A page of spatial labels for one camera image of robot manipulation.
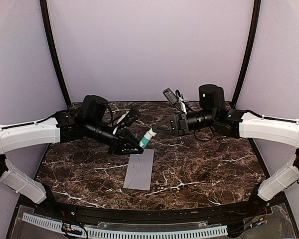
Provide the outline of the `white green glue stick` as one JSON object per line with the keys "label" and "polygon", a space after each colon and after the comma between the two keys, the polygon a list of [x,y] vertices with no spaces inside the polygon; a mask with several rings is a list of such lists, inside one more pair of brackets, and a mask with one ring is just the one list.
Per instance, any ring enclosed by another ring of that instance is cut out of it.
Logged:
{"label": "white green glue stick", "polygon": [[153,131],[152,128],[150,128],[146,133],[145,135],[142,137],[142,139],[140,140],[139,142],[139,146],[143,149],[146,148],[146,146],[148,145],[148,143],[151,141],[151,139],[153,137],[156,136],[156,133]]}

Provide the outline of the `grey paper envelope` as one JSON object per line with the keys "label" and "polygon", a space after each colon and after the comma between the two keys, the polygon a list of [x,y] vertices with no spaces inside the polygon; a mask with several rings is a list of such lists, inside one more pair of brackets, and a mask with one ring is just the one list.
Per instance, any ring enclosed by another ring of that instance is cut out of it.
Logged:
{"label": "grey paper envelope", "polygon": [[143,154],[130,155],[123,188],[150,190],[154,152],[153,149],[145,149]]}

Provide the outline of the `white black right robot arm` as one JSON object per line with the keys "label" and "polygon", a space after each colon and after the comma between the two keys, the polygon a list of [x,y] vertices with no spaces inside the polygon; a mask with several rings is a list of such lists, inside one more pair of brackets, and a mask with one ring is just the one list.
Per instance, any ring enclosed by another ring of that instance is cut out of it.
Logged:
{"label": "white black right robot arm", "polygon": [[155,133],[184,136],[191,131],[213,128],[215,132],[232,138],[256,138],[291,145],[295,156],[257,188],[257,196],[245,204],[244,211],[255,216],[264,202],[299,180],[299,119],[283,119],[259,115],[251,110],[227,110],[223,88],[207,84],[198,88],[199,111],[173,114],[153,126]]}

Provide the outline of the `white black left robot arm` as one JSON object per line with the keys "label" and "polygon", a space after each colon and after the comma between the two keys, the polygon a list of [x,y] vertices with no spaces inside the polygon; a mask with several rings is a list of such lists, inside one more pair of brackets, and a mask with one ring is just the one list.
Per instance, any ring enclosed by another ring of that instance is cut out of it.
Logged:
{"label": "white black left robot arm", "polygon": [[37,121],[0,125],[0,182],[30,199],[50,217],[60,213],[47,186],[34,181],[16,168],[6,153],[40,144],[68,143],[85,137],[109,147],[109,155],[142,154],[139,141],[128,130],[140,116],[131,109],[120,118],[103,121],[109,102],[99,96],[87,95],[77,109],[62,110]]}

